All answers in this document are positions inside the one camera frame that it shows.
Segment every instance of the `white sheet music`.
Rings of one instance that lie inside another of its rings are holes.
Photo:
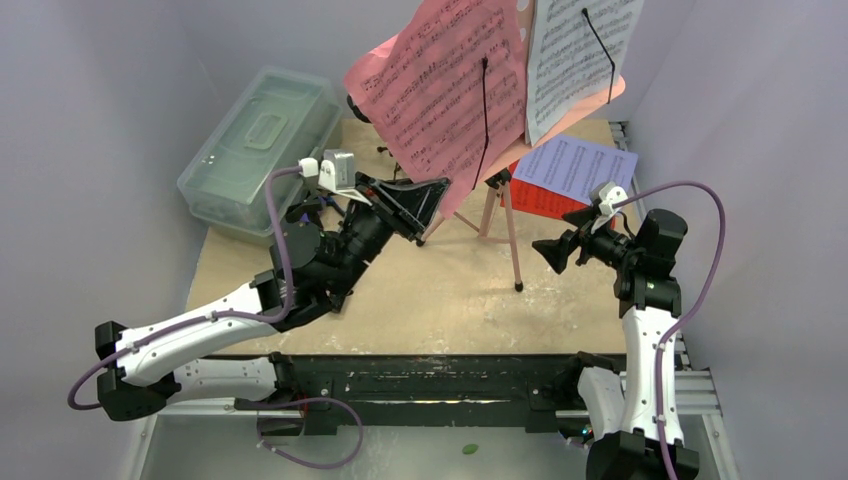
[[[536,0],[527,63],[527,141],[535,145],[577,102],[610,87],[612,66],[589,23],[616,66],[616,81],[644,0]]]

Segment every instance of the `table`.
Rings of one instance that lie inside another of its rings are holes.
[[[605,120],[578,122],[566,133],[614,145]],[[342,148],[357,169],[391,178],[394,161],[380,154],[371,125],[343,120]],[[460,211],[482,213],[478,188]],[[338,216],[326,213],[325,225]],[[628,215],[638,228],[635,214]],[[356,285],[340,314],[328,314],[290,332],[233,345],[226,353],[263,354],[522,354],[625,351],[612,292],[615,272],[597,261],[569,265],[557,276],[530,243],[558,237],[566,224],[516,212],[524,291],[513,289],[509,245],[479,242],[461,222],[448,221],[427,245],[395,236]],[[505,236],[496,213],[493,236]],[[270,268],[266,248],[210,229],[200,254],[187,308],[217,299]]]

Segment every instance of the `robotic arm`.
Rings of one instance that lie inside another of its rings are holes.
[[[229,345],[285,332],[328,312],[340,311],[392,234],[410,241],[420,238],[449,185],[447,179],[418,184],[409,180],[384,182],[355,173],[350,154],[328,150],[324,157],[320,168],[314,159],[301,160],[305,183],[320,185],[352,201],[336,232],[324,231],[315,223],[288,225],[286,244],[291,281],[296,286],[289,314],[276,323],[227,315],[234,311],[272,316],[282,310],[288,279],[279,251],[272,245],[273,269],[218,300],[145,327],[126,328],[115,322],[99,325],[95,349],[101,360],[128,350],[97,378],[97,397],[109,418],[133,420],[168,404],[199,398],[258,401],[291,388],[291,371],[280,355],[245,361],[201,358]],[[287,219],[300,217],[297,208]],[[200,321],[175,329],[193,318]],[[161,337],[139,343],[163,330],[167,333]]]
[[[673,338],[667,344],[660,339],[681,314],[680,286],[670,274],[688,227],[678,215],[655,209],[648,212],[639,232],[628,237],[608,224],[619,210],[614,204],[627,198],[624,189],[608,183],[593,191],[591,198],[591,207],[563,216],[577,231],[533,242],[557,274],[565,270],[569,255],[578,247],[578,266],[595,258],[617,273],[613,289],[627,345],[627,392],[622,398],[619,376],[609,370],[584,368],[580,375],[578,392],[595,431],[587,478],[665,478],[664,445],[660,444],[664,438],[678,478],[693,479],[698,473],[698,453],[683,447],[674,396],[674,356],[662,356],[657,375],[654,368],[657,348],[673,351]],[[660,416],[658,405],[662,405]]]

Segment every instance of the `scratched table surface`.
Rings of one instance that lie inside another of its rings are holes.
[[[605,120],[583,120],[566,133],[613,146]],[[342,148],[368,175],[391,178],[394,161],[370,125],[343,120]],[[459,211],[479,221],[486,188],[478,187]],[[338,216],[325,213],[325,225]],[[636,216],[628,215],[632,223]],[[513,289],[509,245],[484,243],[462,222],[446,221],[427,244],[395,236],[355,287],[340,314],[290,332],[233,345],[227,353],[261,354],[517,354],[624,352],[624,335],[612,292],[615,272],[592,261],[573,262],[557,276],[530,246],[558,237],[566,224],[516,212],[524,291]],[[503,209],[493,236],[506,236]],[[187,308],[224,296],[270,268],[265,248],[210,229]]]

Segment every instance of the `tripod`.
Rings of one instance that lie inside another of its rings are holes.
[[[515,291],[520,292],[524,290],[524,282],[521,281],[521,269],[518,265],[518,243],[515,239],[515,222],[512,217],[512,195],[509,191],[509,182],[512,180],[512,175],[509,173],[509,170],[503,169],[500,172],[492,175],[486,180],[486,185],[489,186],[489,192],[486,195],[486,204],[483,207],[483,216],[480,219],[480,225],[477,226],[459,212],[454,213],[456,218],[462,221],[462,223],[471,227],[472,230],[477,232],[477,238],[484,242],[489,243],[508,243],[510,249],[510,257],[512,257],[512,270],[515,274]],[[495,216],[495,202],[497,199],[503,197],[504,200],[504,212],[506,213],[506,228],[509,234],[509,238],[494,238],[489,236],[489,230],[492,226],[492,218]],[[424,243],[430,238],[430,235],[436,231],[439,226],[445,222],[445,217],[443,217],[440,213],[436,214],[436,218],[433,219],[433,222],[424,232],[424,235],[421,236],[421,240],[416,242],[416,245],[419,247],[423,247]]]

